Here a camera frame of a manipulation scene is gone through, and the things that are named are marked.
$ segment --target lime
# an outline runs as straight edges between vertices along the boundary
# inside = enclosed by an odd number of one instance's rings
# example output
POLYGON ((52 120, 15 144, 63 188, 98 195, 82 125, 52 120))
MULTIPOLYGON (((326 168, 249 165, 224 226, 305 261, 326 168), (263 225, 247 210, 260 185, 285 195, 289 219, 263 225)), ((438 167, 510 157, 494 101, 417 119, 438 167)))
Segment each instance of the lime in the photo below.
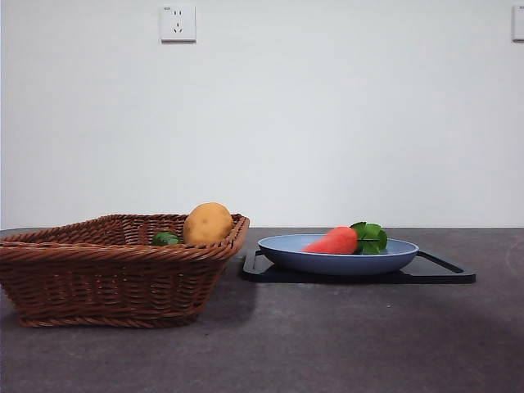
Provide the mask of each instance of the lime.
POLYGON ((169 244, 179 244, 178 236, 170 231, 158 232, 153 236, 151 244, 153 246, 168 246, 169 244))

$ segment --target potato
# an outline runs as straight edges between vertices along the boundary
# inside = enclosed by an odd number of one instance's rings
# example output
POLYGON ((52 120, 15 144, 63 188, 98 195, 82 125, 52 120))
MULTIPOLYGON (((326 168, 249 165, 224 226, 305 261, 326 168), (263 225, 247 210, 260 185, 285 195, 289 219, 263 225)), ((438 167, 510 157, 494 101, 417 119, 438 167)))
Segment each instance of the potato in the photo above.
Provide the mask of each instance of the potato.
POLYGON ((183 242, 192 245, 220 242, 231 229, 233 218, 225 206, 216 202, 203 203, 184 221, 183 242))

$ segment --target green leaf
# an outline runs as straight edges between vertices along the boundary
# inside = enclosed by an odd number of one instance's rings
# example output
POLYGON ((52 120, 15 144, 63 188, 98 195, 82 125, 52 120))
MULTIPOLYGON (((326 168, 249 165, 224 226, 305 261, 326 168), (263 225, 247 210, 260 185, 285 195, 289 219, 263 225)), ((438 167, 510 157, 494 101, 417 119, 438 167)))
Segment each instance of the green leaf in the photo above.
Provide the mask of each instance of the green leaf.
POLYGON ((362 239, 366 233, 366 222, 362 221, 360 223, 354 223, 351 227, 357 231, 357 238, 362 239))
POLYGON ((378 248, 380 250, 384 250, 386 248, 386 245, 387 245, 387 235, 383 230, 381 230, 378 233, 378 248))
POLYGON ((171 244, 179 244, 180 239, 178 239, 178 236, 170 231, 162 231, 158 232, 153 236, 153 239, 151 240, 151 244, 153 246, 168 246, 171 244))
POLYGON ((368 239, 378 239, 378 233, 382 227, 378 224, 366 224, 365 233, 368 239))
POLYGON ((364 254, 369 254, 369 255, 380 254, 380 250, 378 248, 378 242, 364 242, 363 250, 364 250, 364 254))

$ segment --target basket rim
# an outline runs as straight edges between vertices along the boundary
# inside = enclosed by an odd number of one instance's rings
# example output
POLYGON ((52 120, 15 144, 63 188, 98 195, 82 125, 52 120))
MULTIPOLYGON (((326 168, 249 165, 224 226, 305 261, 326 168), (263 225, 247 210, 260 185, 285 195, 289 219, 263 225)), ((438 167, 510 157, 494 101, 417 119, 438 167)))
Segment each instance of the basket rim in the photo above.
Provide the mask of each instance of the basket rim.
POLYGON ((238 213, 231 214, 232 217, 235 217, 238 219, 237 223, 233 226, 231 232, 229 235, 227 235, 221 242, 218 243, 207 243, 202 245, 191 245, 191 244, 174 244, 174 245, 168 245, 168 246, 153 246, 153 245, 138 245, 138 244, 129 244, 129 245, 104 245, 100 243, 90 243, 90 242, 82 242, 82 243, 63 243, 63 242, 23 242, 16 240, 18 238, 24 238, 24 237, 33 237, 33 236, 46 236, 54 232, 58 231, 67 231, 67 230, 75 230, 83 225, 86 224, 95 224, 97 221, 104 221, 108 219, 124 219, 124 218, 130 218, 130 219, 136 219, 136 218, 144 218, 144 219, 150 219, 150 218, 160 218, 160 217, 187 217, 187 214, 154 214, 154 215, 103 215, 100 217, 97 217, 95 219, 88 219, 84 220, 78 223, 73 224, 66 224, 61 225, 57 227, 52 228, 45 228, 40 229, 33 232, 27 232, 27 233, 18 233, 14 235, 10 235, 7 237, 0 238, 0 249, 1 248, 9 248, 9 247, 15 247, 15 248, 30 248, 30 249, 60 249, 63 251, 68 250, 74 250, 74 251, 93 251, 93 250, 99 250, 99 251, 142 251, 145 255, 151 255, 151 254, 158 254, 158 255, 165 255, 169 254, 173 251, 181 251, 181 250, 218 250, 223 248, 228 248, 232 246, 236 240, 239 238, 239 236, 242 235, 242 229, 244 227, 249 226, 250 220, 244 216, 240 215, 238 213))

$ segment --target green vegetable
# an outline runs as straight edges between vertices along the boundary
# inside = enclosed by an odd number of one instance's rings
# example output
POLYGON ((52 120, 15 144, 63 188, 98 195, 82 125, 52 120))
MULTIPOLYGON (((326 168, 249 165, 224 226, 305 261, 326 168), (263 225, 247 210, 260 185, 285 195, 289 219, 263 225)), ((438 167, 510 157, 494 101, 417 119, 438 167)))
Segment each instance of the green vegetable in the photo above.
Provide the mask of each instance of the green vegetable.
POLYGON ((380 254, 386 248, 387 235, 378 224, 359 222, 351 225, 357 232, 357 250, 355 254, 380 254))
POLYGON ((178 236, 170 231, 158 232, 155 236, 153 236, 153 240, 151 241, 153 246, 168 246, 170 244, 179 243, 180 239, 178 239, 178 236))

